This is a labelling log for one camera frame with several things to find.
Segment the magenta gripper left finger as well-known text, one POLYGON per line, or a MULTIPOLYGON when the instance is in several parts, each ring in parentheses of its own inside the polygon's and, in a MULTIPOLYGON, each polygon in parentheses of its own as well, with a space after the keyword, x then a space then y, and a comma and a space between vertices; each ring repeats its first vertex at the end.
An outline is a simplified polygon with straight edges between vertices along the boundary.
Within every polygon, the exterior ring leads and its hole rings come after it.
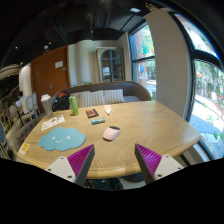
POLYGON ((69 157, 60 156, 46 168, 46 171, 83 186, 94 156, 94 145, 89 145, 69 157))

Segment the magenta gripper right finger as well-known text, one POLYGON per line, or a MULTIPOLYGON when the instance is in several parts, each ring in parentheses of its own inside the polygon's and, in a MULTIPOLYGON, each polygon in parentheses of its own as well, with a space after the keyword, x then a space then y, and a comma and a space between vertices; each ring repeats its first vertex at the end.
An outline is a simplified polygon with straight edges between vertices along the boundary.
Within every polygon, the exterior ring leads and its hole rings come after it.
POLYGON ((162 156, 140 144, 135 145, 135 156, 146 184, 183 169, 172 156, 162 156))

